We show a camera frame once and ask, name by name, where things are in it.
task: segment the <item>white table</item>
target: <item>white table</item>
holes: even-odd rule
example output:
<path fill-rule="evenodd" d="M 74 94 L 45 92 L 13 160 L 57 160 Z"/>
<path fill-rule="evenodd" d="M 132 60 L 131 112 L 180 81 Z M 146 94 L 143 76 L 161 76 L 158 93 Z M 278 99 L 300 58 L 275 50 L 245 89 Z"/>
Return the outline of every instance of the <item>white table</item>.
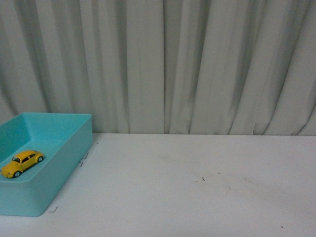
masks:
<path fill-rule="evenodd" d="M 316 236 L 316 137 L 94 134 L 40 217 L 0 236 Z"/>

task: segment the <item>car roof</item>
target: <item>car roof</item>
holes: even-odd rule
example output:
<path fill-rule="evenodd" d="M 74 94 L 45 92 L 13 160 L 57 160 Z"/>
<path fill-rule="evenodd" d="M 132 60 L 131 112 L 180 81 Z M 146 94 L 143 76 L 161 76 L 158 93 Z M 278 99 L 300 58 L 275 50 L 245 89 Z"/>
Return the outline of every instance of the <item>car roof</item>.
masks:
<path fill-rule="evenodd" d="M 25 157 L 28 157 L 30 154 L 34 154 L 34 153 L 36 153 L 36 152 L 32 151 L 32 150 L 27 150 L 27 151 L 23 151 L 23 152 L 16 154 L 15 157 L 25 158 Z"/>

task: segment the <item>curtain fold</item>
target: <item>curtain fold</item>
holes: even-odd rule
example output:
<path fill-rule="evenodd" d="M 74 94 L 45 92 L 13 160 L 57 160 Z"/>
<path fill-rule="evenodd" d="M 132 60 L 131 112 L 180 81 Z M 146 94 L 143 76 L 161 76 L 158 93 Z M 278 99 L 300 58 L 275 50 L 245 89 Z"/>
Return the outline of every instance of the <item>curtain fold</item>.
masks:
<path fill-rule="evenodd" d="M 0 123 L 316 135 L 314 0 L 0 1 Z"/>

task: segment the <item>toy car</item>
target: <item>toy car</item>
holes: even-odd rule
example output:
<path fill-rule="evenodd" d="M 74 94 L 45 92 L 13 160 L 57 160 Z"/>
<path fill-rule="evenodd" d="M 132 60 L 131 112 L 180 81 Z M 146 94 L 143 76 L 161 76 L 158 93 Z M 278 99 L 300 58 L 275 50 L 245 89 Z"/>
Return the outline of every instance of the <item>toy car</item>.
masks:
<path fill-rule="evenodd" d="M 2 167 L 1 174 L 7 178 L 17 178 L 32 165 L 41 162 L 44 154 L 38 151 L 23 151 L 15 155 L 12 161 Z"/>

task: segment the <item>turquoise plastic tray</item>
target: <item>turquoise plastic tray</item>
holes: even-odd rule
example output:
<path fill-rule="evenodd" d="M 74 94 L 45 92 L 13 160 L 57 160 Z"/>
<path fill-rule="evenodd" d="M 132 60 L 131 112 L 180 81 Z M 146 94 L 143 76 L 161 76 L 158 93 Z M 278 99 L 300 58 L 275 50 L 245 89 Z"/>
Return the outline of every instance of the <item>turquoise plastic tray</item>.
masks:
<path fill-rule="evenodd" d="M 23 150 L 46 157 L 18 178 L 0 175 L 0 215 L 42 215 L 91 144 L 91 115 L 24 113 L 2 124 L 0 167 Z"/>

